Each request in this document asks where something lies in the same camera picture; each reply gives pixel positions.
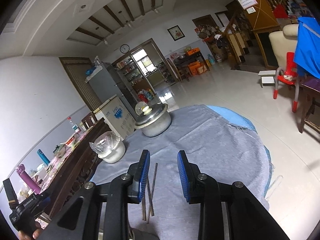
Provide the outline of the dark chopstick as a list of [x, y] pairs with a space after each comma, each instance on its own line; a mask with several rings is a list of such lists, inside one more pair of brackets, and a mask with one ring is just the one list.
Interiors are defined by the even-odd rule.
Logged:
[[145, 200], [145, 197], [142, 198], [141, 205], [142, 205], [142, 220], [146, 221], [146, 200]]
[[156, 177], [157, 177], [157, 168], [158, 168], [158, 163], [155, 163], [155, 169], [153, 173], [153, 179], [152, 179], [152, 184], [151, 187], [148, 187], [148, 197], [149, 197], [149, 210], [148, 210], [148, 215], [146, 222], [149, 224], [150, 217], [154, 216], [154, 208], [153, 208], [153, 195], [155, 191], [155, 183], [156, 183]]

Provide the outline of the white bowl with plastic bag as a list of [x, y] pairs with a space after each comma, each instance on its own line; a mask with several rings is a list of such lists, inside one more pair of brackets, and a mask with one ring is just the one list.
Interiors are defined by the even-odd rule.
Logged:
[[109, 164], [118, 162], [126, 152], [126, 147], [121, 137], [113, 131], [103, 133], [94, 142], [90, 142], [89, 145], [98, 155], [98, 158]]

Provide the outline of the grey table cloth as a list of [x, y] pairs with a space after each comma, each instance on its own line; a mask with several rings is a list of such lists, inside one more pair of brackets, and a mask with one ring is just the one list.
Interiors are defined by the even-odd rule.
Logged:
[[177, 154], [183, 150], [200, 171], [225, 184], [241, 181], [268, 207], [265, 192], [270, 183], [269, 157], [252, 126], [242, 125], [205, 105], [193, 105], [170, 113], [172, 123], [156, 137], [137, 130], [124, 141], [125, 155], [115, 164], [102, 162], [92, 178], [95, 184], [108, 183], [139, 161], [148, 150], [150, 182], [155, 185], [155, 214], [148, 223], [142, 210], [131, 204], [130, 225], [160, 239], [197, 239], [200, 207], [183, 196], [177, 167]]

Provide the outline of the purple water bottle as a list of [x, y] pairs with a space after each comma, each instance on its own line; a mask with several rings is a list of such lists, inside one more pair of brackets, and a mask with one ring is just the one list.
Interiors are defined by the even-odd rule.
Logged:
[[16, 172], [20, 178], [32, 189], [36, 194], [41, 192], [39, 185], [27, 174], [25, 166], [20, 164], [16, 167]]

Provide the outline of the aluminium pot with lid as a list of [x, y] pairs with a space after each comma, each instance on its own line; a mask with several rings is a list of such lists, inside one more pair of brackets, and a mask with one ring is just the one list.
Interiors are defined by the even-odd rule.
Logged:
[[169, 128], [172, 122], [167, 103], [157, 103], [152, 106], [143, 106], [136, 120], [135, 129], [147, 137], [156, 137]]

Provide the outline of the dark carved wooden sideboard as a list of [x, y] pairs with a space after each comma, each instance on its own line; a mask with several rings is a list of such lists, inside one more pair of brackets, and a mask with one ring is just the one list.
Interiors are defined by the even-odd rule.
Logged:
[[102, 118], [86, 130], [62, 157], [52, 159], [49, 172], [41, 183], [41, 191], [49, 190], [51, 193], [50, 203], [44, 210], [49, 218], [53, 218], [84, 183], [93, 177], [101, 160], [89, 143], [110, 130]]

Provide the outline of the red patterned bowl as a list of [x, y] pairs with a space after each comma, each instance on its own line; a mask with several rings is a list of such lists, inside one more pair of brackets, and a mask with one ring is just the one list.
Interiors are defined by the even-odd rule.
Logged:
[[65, 142], [65, 146], [66, 147], [73, 147], [76, 143], [76, 138], [75, 136], [70, 137], [66, 142]]

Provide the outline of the clear plastic water bottle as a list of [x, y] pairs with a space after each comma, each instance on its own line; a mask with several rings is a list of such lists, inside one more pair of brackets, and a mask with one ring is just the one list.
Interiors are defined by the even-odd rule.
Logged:
[[79, 128], [79, 126], [73, 122], [72, 118], [69, 116], [67, 118], [67, 120], [69, 121], [69, 123], [71, 124], [71, 127], [73, 129], [73, 131], [77, 134], [77, 135], [80, 135], [81, 134], [81, 129]]

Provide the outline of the glass lidded bowl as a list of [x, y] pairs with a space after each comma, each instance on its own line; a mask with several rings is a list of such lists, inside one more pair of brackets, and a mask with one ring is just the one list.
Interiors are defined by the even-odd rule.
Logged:
[[53, 154], [55, 157], [61, 158], [65, 155], [65, 153], [66, 153], [65, 143], [61, 143], [61, 144], [55, 146], [55, 149], [53, 151]]

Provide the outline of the grey refrigerator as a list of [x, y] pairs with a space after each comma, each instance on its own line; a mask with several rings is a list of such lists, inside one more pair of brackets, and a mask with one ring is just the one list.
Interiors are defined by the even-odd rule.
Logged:
[[138, 117], [135, 112], [138, 95], [124, 74], [116, 70], [112, 64], [108, 62], [96, 63], [95, 70], [86, 77], [85, 82], [92, 87], [102, 102], [116, 95], [120, 98], [133, 118], [136, 119]]

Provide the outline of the dark wooden side table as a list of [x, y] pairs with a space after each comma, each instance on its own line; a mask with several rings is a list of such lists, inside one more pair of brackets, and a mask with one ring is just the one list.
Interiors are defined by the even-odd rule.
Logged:
[[174, 65], [178, 73], [187, 81], [190, 77], [210, 71], [209, 65], [200, 51], [191, 55], [185, 54], [184, 58], [178, 57], [174, 60]]

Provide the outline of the small white step stool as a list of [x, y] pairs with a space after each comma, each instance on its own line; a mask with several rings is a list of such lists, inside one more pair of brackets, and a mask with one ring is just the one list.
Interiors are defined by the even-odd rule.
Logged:
[[262, 70], [258, 73], [260, 77], [260, 85], [263, 88], [264, 85], [274, 85], [276, 70]]

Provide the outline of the red child chair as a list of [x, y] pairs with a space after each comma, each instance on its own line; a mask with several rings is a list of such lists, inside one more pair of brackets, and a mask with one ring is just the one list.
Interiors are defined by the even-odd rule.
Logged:
[[287, 85], [289, 88], [295, 87], [295, 97], [292, 104], [292, 111], [296, 113], [298, 107], [298, 97], [299, 97], [299, 81], [297, 73], [297, 65], [294, 62], [295, 54], [294, 52], [287, 52], [286, 54], [286, 67], [278, 67], [275, 76], [275, 87], [273, 92], [273, 98], [276, 99], [278, 96], [279, 82]]

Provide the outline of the blue jacket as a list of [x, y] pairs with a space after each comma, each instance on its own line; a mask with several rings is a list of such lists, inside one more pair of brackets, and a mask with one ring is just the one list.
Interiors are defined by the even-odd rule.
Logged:
[[294, 62], [299, 76], [310, 74], [320, 78], [319, 73], [319, 24], [313, 17], [298, 19], [298, 36]]

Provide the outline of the round wall clock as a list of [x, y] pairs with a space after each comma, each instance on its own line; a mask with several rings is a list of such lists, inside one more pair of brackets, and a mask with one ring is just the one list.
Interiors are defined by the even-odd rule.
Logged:
[[119, 49], [122, 54], [126, 54], [130, 51], [130, 46], [128, 44], [122, 44]]

